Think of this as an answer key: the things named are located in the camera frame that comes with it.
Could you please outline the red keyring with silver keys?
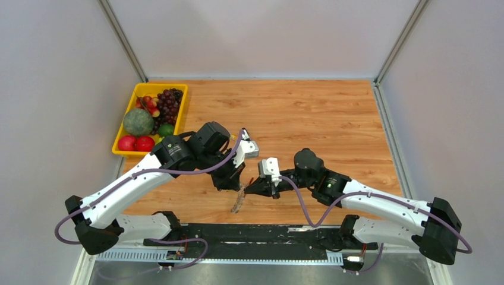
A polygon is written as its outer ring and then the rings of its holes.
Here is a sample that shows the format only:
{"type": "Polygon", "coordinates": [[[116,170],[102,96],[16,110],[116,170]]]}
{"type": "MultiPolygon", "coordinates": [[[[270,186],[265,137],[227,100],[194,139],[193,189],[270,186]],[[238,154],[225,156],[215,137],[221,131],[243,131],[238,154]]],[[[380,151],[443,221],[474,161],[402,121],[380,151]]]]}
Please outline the red keyring with silver keys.
{"type": "Polygon", "coordinates": [[[245,196],[246,196],[245,188],[250,186],[253,182],[254,182],[254,178],[251,178],[249,180],[249,182],[240,185],[240,190],[238,191],[238,196],[236,198],[236,201],[235,201],[233,207],[231,208],[232,214],[237,214],[240,211],[240,209],[243,205],[243,202],[245,200],[245,196]]]}

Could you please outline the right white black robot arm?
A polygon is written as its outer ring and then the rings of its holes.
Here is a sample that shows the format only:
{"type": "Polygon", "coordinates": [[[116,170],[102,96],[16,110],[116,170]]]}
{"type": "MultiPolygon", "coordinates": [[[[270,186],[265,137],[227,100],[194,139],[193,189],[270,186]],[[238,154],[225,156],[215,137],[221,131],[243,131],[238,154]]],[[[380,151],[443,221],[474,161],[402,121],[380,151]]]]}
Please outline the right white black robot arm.
{"type": "Polygon", "coordinates": [[[325,167],[308,148],[294,156],[294,168],[281,170],[274,157],[258,163],[259,177],[245,188],[246,194],[278,199],[281,192],[306,188],[317,202],[329,209],[358,210],[378,220],[348,215],[339,239],[347,248],[359,243],[388,243],[418,250],[435,262],[453,265],[462,252],[462,223],[450,203],[436,197],[431,202],[397,197],[371,188],[349,176],[325,167]]]}

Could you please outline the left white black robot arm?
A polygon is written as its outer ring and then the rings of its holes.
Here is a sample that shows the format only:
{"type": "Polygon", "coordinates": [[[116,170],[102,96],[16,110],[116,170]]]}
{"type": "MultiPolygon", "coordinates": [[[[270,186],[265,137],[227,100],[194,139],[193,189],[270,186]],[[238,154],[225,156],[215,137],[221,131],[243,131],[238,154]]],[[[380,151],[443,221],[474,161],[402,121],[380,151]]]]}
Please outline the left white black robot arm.
{"type": "Polygon", "coordinates": [[[245,160],[257,157],[259,148],[244,128],[233,147],[230,142],[231,134],[217,122],[207,122],[196,132],[168,135],[108,186],[84,198],[69,197],[65,219],[74,223],[76,244],[90,255],[101,254],[118,243],[146,239],[176,245],[182,230],[172,212],[131,216],[124,210],[179,176],[208,174],[217,190],[239,191],[245,160]]]}

